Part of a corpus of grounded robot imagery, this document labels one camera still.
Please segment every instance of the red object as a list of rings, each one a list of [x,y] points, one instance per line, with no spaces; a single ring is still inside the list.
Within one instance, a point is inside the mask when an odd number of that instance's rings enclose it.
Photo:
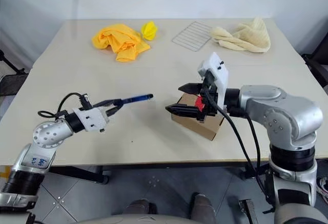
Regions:
[[[197,100],[195,102],[195,106],[202,112],[205,104],[202,102],[202,97],[197,97]]]

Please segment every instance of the cream towel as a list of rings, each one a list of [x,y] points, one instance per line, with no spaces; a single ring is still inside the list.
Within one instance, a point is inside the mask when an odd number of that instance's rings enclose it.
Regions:
[[[233,34],[216,27],[211,30],[211,35],[215,42],[235,51],[267,52],[271,45],[265,23],[259,17],[250,23],[239,24]]]

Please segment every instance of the cardboard box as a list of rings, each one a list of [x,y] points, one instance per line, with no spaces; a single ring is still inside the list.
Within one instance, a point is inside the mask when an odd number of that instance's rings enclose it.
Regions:
[[[184,93],[178,101],[178,104],[195,106],[196,100],[196,95]],[[181,117],[172,114],[172,120],[200,134],[201,136],[208,138],[209,140],[214,139],[217,131],[219,130],[223,122],[223,119],[224,117],[220,113],[218,113],[216,116],[207,116],[205,118],[205,121],[202,123],[196,120],[195,118]]]

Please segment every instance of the yellow towel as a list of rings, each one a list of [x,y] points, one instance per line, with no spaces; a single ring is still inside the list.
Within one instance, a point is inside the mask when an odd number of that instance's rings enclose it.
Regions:
[[[240,24],[233,34],[216,27],[211,30],[211,35],[215,42],[235,51],[267,52],[271,46],[265,23],[259,17],[250,23]]]
[[[92,38],[92,43],[98,49],[105,49],[110,45],[117,53],[116,60],[119,62],[135,60],[139,53],[150,49],[138,32],[124,24],[115,24],[101,29]]]

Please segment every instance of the white table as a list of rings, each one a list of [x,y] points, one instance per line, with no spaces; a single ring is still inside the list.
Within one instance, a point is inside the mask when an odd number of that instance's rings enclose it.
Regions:
[[[232,30],[248,19],[197,20],[209,26]],[[97,50],[92,36],[102,27],[124,23],[136,30],[147,20],[67,21],[52,43],[35,62],[29,77],[0,123],[0,165],[14,163],[23,146],[32,142],[32,131],[44,121],[39,110],[55,111],[69,92],[88,93],[91,102],[153,93],[152,101],[124,106],[111,118],[104,133],[80,132],[57,150],[54,165],[121,165],[171,162],[244,161],[244,155],[225,121],[213,141],[171,120],[165,106],[177,102],[177,90],[199,82],[197,67],[216,51],[230,72],[229,87],[269,84],[292,95],[316,101],[324,123],[318,131],[317,157],[328,157],[328,97],[312,77],[302,58],[276,27],[266,19],[272,46],[268,53],[236,52],[209,41],[198,52],[171,42],[192,19],[157,19],[158,37],[151,49],[136,61],[119,63],[109,50]],[[70,99],[64,108],[80,107]],[[234,118],[250,158],[256,158],[247,122]],[[266,130],[255,124],[263,159],[269,155]]]

